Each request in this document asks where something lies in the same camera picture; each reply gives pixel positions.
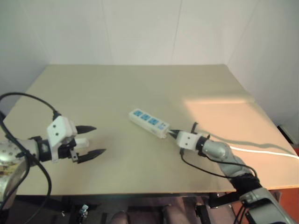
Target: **beige tabletop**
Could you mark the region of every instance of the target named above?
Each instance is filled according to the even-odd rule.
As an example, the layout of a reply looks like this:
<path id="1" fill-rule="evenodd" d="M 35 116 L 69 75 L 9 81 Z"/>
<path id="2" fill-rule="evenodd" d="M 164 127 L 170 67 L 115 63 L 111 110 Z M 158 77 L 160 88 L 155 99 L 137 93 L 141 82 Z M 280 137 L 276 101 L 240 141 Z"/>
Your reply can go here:
<path id="1" fill-rule="evenodd" d="M 232 146 L 295 154 L 264 111 L 224 65 L 90 66 L 51 65 L 27 91 L 57 108 L 76 125 L 92 125 L 90 147 L 106 148 L 92 161 L 44 162 L 53 195 L 189 193 L 234 190 L 226 180 L 184 164 L 172 137 L 159 139 L 133 124 L 128 113 L 140 108 L 174 129 L 204 130 Z M 21 98 L 5 122 L 18 138 L 41 135 L 52 113 L 43 104 Z M 234 151 L 254 167 L 269 189 L 299 186 L 299 162 L 290 157 Z M 220 173 L 217 164 L 196 153 L 186 160 Z M 18 194 L 43 195 L 47 182 L 37 167 Z"/>

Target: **power strip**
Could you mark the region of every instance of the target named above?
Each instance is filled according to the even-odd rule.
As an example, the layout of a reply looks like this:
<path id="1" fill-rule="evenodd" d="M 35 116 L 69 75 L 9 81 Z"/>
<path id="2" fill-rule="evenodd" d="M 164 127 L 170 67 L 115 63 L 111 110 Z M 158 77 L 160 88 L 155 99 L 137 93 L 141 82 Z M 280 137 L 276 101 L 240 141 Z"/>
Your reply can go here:
<path id="1" fill-rule="evenodd" d="M 170 128 L 168 123 L 157 119 L 140 109 L 131 111 L 129 113 L 129 119 L 161 139 L 166 138 Z"/>

